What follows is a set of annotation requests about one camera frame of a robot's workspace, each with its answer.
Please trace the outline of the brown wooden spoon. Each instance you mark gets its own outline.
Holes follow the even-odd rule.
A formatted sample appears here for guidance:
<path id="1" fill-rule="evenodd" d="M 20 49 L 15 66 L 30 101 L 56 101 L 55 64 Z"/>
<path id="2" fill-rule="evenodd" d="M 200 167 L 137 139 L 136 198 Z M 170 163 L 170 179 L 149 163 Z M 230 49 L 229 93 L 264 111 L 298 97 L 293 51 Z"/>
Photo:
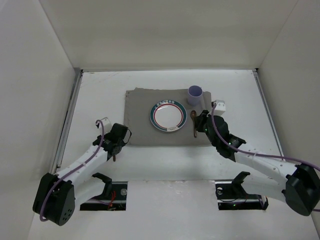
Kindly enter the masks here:
<path id="1" fill-rule="evenodd" d="M 197 113 L 195 110 L 192 110 L 190 112 L 190 117 L 191 117 L 192 123 L 193 123 L 193 136 L 194 136 L 194 138 L 197 138 Z"/>

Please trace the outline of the purple plastic cup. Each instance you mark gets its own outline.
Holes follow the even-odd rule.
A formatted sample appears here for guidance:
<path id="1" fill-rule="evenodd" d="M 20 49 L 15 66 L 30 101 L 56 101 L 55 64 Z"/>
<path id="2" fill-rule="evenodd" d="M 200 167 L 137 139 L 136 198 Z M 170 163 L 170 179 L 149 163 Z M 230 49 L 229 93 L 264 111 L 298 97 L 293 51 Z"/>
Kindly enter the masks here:
<path id="1" fill-rule="evenodd" d="M 187 102 L 191 106 L 197 106 L 200 104 L 203 96 L 203 90 L 198 85 L 192 85 L 187 90 Z"/>

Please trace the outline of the white plate green rim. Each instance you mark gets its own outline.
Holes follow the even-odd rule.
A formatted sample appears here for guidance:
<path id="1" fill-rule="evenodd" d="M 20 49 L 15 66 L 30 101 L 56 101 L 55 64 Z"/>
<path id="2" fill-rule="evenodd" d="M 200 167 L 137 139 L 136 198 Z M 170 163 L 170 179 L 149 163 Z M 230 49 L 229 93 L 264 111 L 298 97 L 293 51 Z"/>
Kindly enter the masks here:
<path id="1" fill-rule="evenodd" d="M 187 110 L 180 102 L 166 99 L 151 108 L 149 118 L 157 130 L 175 132 L 187 122 Z"/>

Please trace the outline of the grey cloth placemat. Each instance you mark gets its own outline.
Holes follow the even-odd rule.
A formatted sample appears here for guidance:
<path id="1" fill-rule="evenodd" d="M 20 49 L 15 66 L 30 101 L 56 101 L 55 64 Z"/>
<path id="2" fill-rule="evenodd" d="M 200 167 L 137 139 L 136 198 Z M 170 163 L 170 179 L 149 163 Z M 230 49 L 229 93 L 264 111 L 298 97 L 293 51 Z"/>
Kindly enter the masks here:
<path id="1" fill-rule="evenodd" d="M 202 99 L 196 106 L 188 103 L 187 89 L 145 89 L 135 88 L 125 93 L 124 125 L 132 136 L 129 144 L 140 147 L 207 147 L 211 143 L 204 133 L 194 137 L 193 121 L 190 117 L 192 110 L 200 114 L 210 110 L 212 97 L 209 91 L 202 93 Z M 177 101 L 186 109 L 186 123 L 177 131 L 165 132 L 157 129 L 151 122 L 150 112 L 159 102 L 164 100 Z"/>

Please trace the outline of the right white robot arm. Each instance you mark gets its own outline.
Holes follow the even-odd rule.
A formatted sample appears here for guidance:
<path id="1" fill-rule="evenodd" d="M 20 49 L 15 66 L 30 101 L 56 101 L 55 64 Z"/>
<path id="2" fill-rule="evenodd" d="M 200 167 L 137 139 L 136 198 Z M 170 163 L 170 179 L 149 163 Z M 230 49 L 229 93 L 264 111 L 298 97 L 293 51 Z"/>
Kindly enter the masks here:
<path id="1" fill-rule="evenodd" d="M 248 166 L 262 174 L 240 172 L 227 184 L 219 200 L 238 200 L 250 195 L 270 197 L 286 203 L 294 212 L 309 216 L 320 201 L 320 168 L 290 157 L 260 153 L 245 140 L 231 134 L 221 116 L 203 110 L 191 111 L 193 134 L 204 133 L 211 145 L 225 159 Z"/>

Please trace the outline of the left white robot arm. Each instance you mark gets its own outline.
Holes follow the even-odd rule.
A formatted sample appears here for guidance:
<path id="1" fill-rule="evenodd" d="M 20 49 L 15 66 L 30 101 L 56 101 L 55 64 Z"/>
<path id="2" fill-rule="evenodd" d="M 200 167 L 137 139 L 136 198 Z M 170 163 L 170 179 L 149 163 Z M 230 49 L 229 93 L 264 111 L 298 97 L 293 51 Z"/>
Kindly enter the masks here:
<path id="1" fill-rule="evenodd" d="M 132 135 L 128 127 L 96 121 L 101 134 L 71 165 L 40 180 L 32 210 L 42 222 L 66 224 L 74 211 L 120 211 L 126 208 L 127 183 L 114 182 L 98 169 L 115 160 Z"/>

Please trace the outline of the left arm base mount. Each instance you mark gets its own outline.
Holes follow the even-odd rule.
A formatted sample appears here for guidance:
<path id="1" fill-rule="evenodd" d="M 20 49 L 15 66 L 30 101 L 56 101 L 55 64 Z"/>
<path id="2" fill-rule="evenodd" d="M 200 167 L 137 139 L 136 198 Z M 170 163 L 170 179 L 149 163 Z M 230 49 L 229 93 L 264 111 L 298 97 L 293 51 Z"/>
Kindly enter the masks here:
<path id="1" fill-rule="evenodd" d="M 104 189 L 80 205 L 80 211 L 125 211 L 127 206 L 128 182 L 113 181 L 101 173 L 95 173 L 94 178 L 102 180 Z"/>

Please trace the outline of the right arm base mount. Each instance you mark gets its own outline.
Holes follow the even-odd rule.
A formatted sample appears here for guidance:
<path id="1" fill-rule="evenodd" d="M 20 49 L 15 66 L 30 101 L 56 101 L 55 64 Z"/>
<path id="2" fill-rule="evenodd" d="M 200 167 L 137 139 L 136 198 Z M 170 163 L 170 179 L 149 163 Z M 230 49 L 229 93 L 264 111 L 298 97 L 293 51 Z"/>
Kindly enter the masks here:
<path id="1" fill-rule="evenodd" d="M 249 172 L 242 171 L 234 179 L 215 181 L 215 195 L 220 211 L 265 211 L 268 208 L 269 201 L 266 196 L 248 194 L 242 187 L 244 179 L 249 175 Z"/>

